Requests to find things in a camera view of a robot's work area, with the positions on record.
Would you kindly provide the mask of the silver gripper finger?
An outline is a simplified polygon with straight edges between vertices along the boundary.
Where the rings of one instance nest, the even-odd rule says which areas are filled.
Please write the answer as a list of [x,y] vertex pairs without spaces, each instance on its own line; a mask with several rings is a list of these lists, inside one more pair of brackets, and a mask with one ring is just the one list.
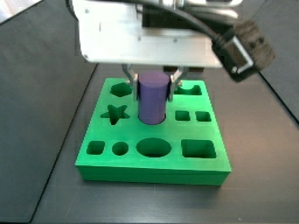
[[131,64],[123,64],[122,65],[123,72],[126,74],[126,77],[129,79],[129,84],[133,87],[133,93],[134,93],[134,100],[138,100],[138,84],[139,84],[139,74],[134,71]]
[[170,75],[170,93],[169,93],[169,101],[171,102],[174,100],[174,92],[177,88],[182,85],[183,83],[183,78],[187,75],[187,71],[185,70],[177,70],[171,75]]

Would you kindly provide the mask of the white metal gripper body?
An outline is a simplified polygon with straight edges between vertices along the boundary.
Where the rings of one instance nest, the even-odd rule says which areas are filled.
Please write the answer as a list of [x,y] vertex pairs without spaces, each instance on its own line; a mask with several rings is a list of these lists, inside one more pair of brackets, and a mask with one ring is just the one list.
[[90,62],[219,67],[211,40],[189,30],[145,28],[133,4],[71,0],[79,46]]

